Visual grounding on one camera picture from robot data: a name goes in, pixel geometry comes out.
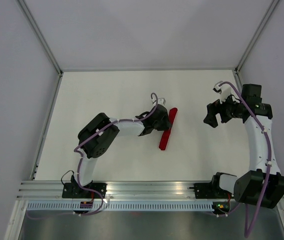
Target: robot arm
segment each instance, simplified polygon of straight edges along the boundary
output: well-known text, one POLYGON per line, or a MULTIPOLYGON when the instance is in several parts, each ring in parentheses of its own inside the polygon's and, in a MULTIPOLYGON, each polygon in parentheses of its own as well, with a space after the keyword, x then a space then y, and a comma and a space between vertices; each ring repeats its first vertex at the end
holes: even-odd
MULTIPOLYGON (((139 121, 149 114, 147 111, 136 116, 133 119, 134 121, 119 121, 113 124, 81 147, 84 158, 79 171, 79 179, 82 186, 92 182, 97 159, 105 154, 115 138, 121 136, 144 136, 150 134, 153 130, 165 131, 172 127, 165 108, 165 99, 159 98, 157 103, 156 105, 153 102, 153 107, 156 107, 156 109, 145 120, 139 121)), ((99 113, 78 134, 79 144, 116 120, 116 118, 108 117, 105 113, 99 113)))
POLYGON ((217 127, 216 114, 220 114, 222 123, 227 123, 232 118, 240 118, 243 120, 249 139, 249 171, 240 178, 218 172, 212 179, 212 185, 233 193, 237 202, 256 205, 265 180, 268 162, 271 161, 272 167, 268 187, 261 206, 274 208, 284 195, 284 176, 281 175, 277 165, 273 148, 272 108, 269 104, 262 103, 261 90, 262 86, 260 85, 245 84, 241 96, 268 133, 272 159, 268 159, 268 145, 257 122, 241 102, 233 100, 230 87, 220 86, 220 82, 215 85, 214 91, 220 93, 221 97, 214 103, 207 105, 208 114, 204 123, 213 128, 217 127))

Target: red block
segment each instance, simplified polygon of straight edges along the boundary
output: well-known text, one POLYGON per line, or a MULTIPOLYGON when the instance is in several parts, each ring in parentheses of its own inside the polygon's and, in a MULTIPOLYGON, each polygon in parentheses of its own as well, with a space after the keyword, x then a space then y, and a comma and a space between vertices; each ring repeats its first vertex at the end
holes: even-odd
MULTIPOLYGON (((169 119, 170 123, 172 124, 172 127, 173 127, 173 122, 174 122, 176 113, 177 113, 176 107, 172 108, 170 110, 170 112, 168 113, 168 119, 169 119)), ((161 141, 160 141, 160 145, 158 146, 160 150, 164 151, 166 149, 170 134, 171 134, 171 128, 169 130, 163 132, 163 135, 162 135, 162 138, 161 138, 161 141)))

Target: gray floor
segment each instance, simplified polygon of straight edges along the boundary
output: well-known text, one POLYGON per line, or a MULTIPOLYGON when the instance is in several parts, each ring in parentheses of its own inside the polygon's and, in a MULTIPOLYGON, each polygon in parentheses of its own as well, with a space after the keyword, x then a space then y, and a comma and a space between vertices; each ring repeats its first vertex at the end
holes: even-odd
MULTIPOLYGON (((57 211, 30 211, 32 217, 57 211)), ((227 218, 202 212, 118 212, 24 219, 20 240, 244 240, 245 208, 227 218)), ((284 240, 277 209, 261 209, 250 240, 284 240)))

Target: white tabletop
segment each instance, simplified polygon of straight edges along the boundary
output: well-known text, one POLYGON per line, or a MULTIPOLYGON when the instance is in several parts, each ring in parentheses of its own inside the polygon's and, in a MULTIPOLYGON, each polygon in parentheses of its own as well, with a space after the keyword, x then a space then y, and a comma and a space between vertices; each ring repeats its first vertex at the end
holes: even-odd
POLYGON ((152 107, 151 92, 177 107, 167 149, 162 132, 118 137, 99 158, 96 181, 199 181, 216 172, 241 176, 249 168, 248 138, 241 119, 212 128, 203 123, 206 105, 219 95, 218 81, 235 83, 230 70, 65 72, 36 180, 59 180, 76 170, 77 135, 98 113, 132 118, 152 107))

